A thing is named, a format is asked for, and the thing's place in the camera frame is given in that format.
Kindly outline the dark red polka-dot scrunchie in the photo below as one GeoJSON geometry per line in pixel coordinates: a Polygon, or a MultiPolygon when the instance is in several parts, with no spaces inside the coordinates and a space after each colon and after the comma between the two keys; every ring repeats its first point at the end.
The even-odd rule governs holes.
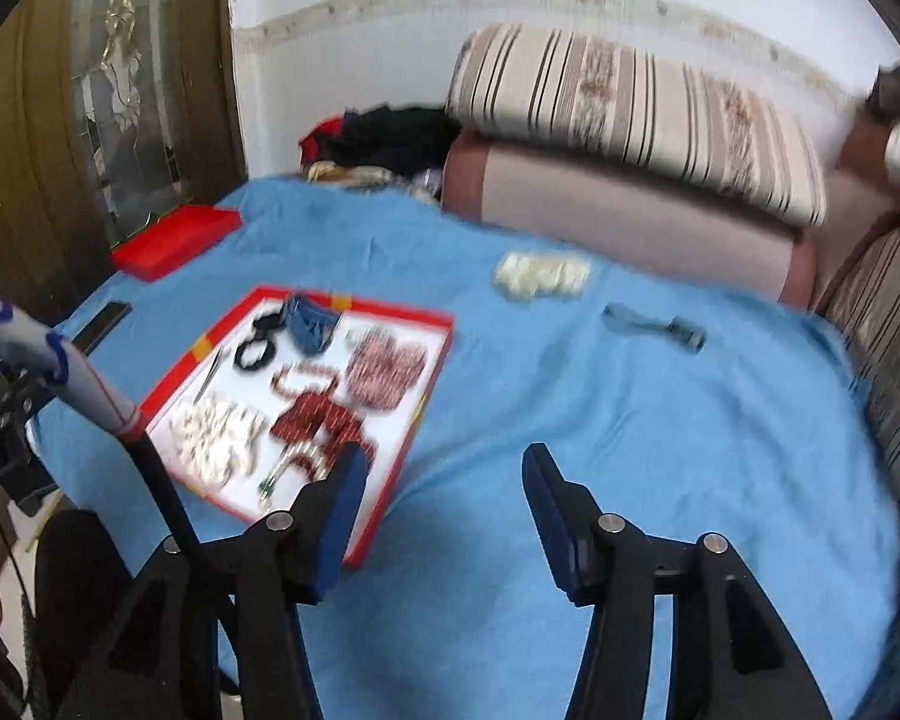
{"type": "Polygon", "coordinates": [[[297,395],[272,423],[269,435],[286,445],[317,445],[325,466],[333,466],[347,444],[357,445],[367,463],[374,463],[377,453],[377,444],[364,434],[364,420],[326,390],[304,390],[297,395]]]}

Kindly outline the white black-dotted scrunchie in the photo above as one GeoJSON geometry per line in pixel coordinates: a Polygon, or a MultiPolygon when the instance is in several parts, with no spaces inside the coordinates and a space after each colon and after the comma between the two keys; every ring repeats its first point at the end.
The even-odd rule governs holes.
{"type": "Polygon", "coordinates": [[[263,427],[261,411],[216,394],[187,403],[170,418],[178,461],[210,491],[255,472],[256,442],[263,427]]]}

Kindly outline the red box white interior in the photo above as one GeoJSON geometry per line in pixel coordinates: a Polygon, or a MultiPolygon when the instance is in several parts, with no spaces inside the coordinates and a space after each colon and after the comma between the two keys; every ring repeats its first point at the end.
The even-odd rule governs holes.
{"type": "Polygon", "coordinates": [[[346,442],[367,454],[343,562],[365,559],[452,344],[442,312],[261,286],[144,400],[169,475],[244,523],[287,509],[346,442]]]}

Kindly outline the black smartphone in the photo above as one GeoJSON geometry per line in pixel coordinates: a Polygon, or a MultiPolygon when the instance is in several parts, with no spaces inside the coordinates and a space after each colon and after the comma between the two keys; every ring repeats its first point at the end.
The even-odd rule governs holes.
{"type": "Polygon", "coordinates": [[[97,346],[131,314],[131,304],[123,301],[109,301],[73,337],[74,346],[89,356],[97,346]]]}

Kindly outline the light blue blanket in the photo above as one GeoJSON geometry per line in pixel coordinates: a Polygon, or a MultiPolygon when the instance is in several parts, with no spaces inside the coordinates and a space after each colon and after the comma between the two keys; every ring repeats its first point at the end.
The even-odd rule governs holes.
{"type": "Polygon", "coordinates": [[[452,348],[364,565],[302,611],[329,718],[559,718],[589,615],[556,589],[520,460],[548,445],[598,504],[655,536],[725,535],[837,718],[855,712],[898,609],[900,525],[839,333],[749,294],[595,260],[582,296],[512,302],[499,260],[535,241],[398,192],[255,181],[242,226],[170,277],[116,275],[131,314],[92,361],[145,397],[260,284],[448,312],[452,348]],[[690,353],[608,327],[621,304],[707,333],[690,353]]]}

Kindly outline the red white striped scrunchie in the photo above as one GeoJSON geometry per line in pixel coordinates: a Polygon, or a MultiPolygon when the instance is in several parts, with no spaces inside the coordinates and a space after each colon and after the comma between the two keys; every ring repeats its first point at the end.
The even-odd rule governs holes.
{"type": "Polygon", "coordinates": [[[421,377],[425,361],[424,344],[403,343],[386,330],[368,330],[347,363],[346,392],[357,405],[369,410],[396,410],[421,377]]]}

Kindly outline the black hair clip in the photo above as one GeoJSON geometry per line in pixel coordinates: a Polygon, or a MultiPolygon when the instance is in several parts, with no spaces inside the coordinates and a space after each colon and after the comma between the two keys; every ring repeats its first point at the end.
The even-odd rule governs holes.
{"type": "Polygon", "coordinates": [[[707,343],[707,333],[681,317],[673,317],[670,320],[654,319],[621,304],[606,304],[601,317],[608,327],[632,333],[653,333],[673,341],[695,355],[701,353],[707,343]]]}

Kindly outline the red box lid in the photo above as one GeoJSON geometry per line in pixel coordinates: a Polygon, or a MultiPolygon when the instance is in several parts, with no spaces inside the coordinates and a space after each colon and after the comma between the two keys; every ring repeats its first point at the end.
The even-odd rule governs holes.
{"type": "Polygon", "coordinates": [[[162,280],[242,226],[235,210],[180,206],[112,250],[116,270],[146,283],[162,280]]]}

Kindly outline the cream scrunchie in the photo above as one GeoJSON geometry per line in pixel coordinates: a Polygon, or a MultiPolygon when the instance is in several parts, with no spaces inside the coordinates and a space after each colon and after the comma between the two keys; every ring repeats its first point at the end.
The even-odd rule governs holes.
{"type": "Polygon", "coordinates": [[[575,255],[509,252],[497,264],[493,285],[509,299],[580,298],[592,266],[575,255]]]}

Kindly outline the brown wooden door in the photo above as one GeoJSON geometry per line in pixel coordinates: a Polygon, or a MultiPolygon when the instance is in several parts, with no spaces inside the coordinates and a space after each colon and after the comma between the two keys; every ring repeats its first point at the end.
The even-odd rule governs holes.
{"type": "Polygon", "coordinates": [[[59,322],[246,175],[227,0],[0,0],[0,296],[59,322]]]}

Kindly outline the pink bolster cushion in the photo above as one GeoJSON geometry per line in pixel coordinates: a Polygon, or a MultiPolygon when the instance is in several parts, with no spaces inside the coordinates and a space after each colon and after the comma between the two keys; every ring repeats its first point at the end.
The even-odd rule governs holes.
{"type": "Polygon", "coordinates": [[[580,245],[662,277],[811,302],[813,244],[738,200],[635,167],[465,130],[443,166],[442,208],[464,220],[580,245]]]}

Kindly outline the black clothes pile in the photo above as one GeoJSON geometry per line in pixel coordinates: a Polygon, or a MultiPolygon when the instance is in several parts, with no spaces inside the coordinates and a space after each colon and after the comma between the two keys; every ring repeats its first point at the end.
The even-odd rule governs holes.
{"type": "Polygon", "coordinates": [[[379,106],[346,110],[299,142],[301,166],[329,161],[341,167],[381,167],[405,179],[442,167],[461,125],[441,107],[379,106]]]}

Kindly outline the striped beige pillow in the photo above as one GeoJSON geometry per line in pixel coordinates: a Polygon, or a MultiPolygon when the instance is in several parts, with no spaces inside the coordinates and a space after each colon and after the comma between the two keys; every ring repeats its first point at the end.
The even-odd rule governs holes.
{"type": "Polygon", "coordinates": [[[723,193],[797,229],[827,215],[802,124],[770,99],[688,64],[567,29],[497,25],[468,37],[452,119],[723,193]]]}

